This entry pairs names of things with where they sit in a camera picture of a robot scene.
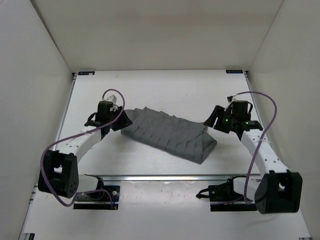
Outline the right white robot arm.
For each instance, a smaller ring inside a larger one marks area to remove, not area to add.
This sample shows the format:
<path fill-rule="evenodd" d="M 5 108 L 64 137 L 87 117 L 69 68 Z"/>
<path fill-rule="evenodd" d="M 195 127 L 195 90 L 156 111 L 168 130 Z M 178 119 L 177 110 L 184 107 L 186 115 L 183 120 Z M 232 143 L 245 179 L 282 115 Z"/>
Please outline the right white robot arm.
<path fill-rule="evenodd" d="M 204 125 L 237 135 L 257 166 L 260 178 L 232 176 L 221 184 L 198 192 L 198 199 L 209 199 L 212 212 L 258 211 L 261 214 L 296 213 L 300 208 L 303 179 L 282 163 L 265 137 L 257 120 L 251 119 L 253 104 L 230 100 L 227 107 L 215 106 Z"/>

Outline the grey pleated skirt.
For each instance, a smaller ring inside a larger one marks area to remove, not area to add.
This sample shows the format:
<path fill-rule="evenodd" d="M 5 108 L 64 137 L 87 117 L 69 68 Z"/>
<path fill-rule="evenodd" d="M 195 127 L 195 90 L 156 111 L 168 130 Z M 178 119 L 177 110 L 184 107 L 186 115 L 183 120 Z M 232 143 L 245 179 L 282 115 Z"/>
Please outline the grey pleated skirt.
<path fill-rule="evenodd" d="M 194 122 L 150 108 L 125 110 L 132 124 L 121 133 L 134 141 L 173 156 L 202 164 L 217 145 L 202 122 Z"/>

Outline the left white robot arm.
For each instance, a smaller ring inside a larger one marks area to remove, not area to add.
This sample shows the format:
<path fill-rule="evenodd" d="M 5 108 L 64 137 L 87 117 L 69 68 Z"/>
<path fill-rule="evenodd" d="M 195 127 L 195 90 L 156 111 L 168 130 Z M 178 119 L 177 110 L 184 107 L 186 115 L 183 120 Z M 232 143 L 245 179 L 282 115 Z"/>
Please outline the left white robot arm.
<path fill-rule="evenodd" d="M 80 133 L 64 138 L 65 145 L 58 150 L 51 147 L 44 150 L 40 158 L 39 191 L 54 195 L 65 207 L 70 207 L 78 195 L 90 195 L 93 199 L 110 196 L 102 179 L 94 175 L 80 175 L 78 164 L 110 131 L 116 132 L 132 124 L 124 107 L 118 106 L 116 101 L 115 95 L 102 99 Z M 66 203 L 63 198 L 72 202 Z"/>

